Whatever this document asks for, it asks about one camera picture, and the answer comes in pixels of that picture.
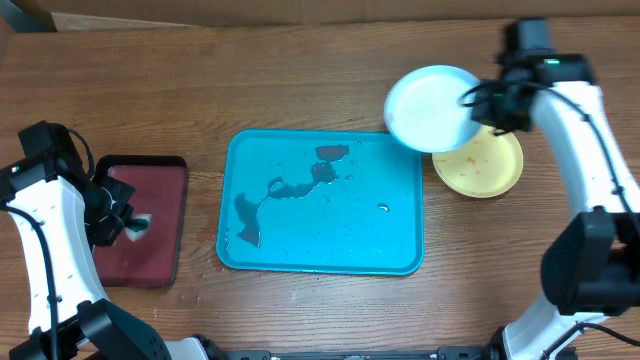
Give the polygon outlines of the green scouring sponge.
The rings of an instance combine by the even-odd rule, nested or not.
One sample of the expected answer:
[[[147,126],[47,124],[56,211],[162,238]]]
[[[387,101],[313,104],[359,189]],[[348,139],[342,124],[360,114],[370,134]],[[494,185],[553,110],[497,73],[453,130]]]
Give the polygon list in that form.
[[[136,242],[140,240],[149,230],[151,220],[152,220],[151,214],[141,213],[141,214],[133,215],[125,223],[125,227],[124,227],[125,235],[132,242]]]

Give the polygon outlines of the yellow-green rimmed plate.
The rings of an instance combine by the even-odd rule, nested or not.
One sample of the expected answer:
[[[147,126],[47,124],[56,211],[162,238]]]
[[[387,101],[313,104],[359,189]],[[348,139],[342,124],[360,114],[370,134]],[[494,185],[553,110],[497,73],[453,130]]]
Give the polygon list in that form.
[[[459,149],[437,153],[432,162],[440,179],[452,190],[473,198],[492,198],[509,191],[519,180],[524,157],[513,133],[496,136],[482,126]]]

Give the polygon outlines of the light blue rimmed plate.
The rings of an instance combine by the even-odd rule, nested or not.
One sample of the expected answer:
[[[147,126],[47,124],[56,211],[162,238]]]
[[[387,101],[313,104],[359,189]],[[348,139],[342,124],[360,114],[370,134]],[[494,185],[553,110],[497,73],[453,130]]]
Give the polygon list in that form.
[[[388,131],[405,146],[424,153],[458,149],[472,140],[480,124],[461,97],[480,80],[449,65],[432,65],[410,72],[389,91],[384,103]]]

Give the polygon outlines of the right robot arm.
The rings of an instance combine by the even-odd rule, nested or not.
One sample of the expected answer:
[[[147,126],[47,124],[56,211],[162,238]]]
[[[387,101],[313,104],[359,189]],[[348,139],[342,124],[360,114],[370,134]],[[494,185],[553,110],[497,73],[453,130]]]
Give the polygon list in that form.
[[[504,30],[500,75],[461,97],[495,135],[539,128],[565,184],[570,222],[544,253],[542,293],[496,332],[490,359],[574,359],[567,346],[639,304],[639,186],[585,56],[553,48],[543,18]]]

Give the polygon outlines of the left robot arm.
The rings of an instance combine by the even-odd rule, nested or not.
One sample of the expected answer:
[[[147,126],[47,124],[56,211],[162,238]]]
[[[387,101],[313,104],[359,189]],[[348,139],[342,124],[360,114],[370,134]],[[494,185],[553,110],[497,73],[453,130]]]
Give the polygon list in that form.
[[[72,359],[81,346],[95,359],[224,359],[207,337],[165,341],[149,324],[113,304],[93,251],[120,234],[142,240],[155,215],[136,212],[133,186],[98,174],[75,147],[79,133],[40,121],[19,133],[22,160],[1,170],[1,209],[22,243],[30,288],[28,339],[12,359]]]

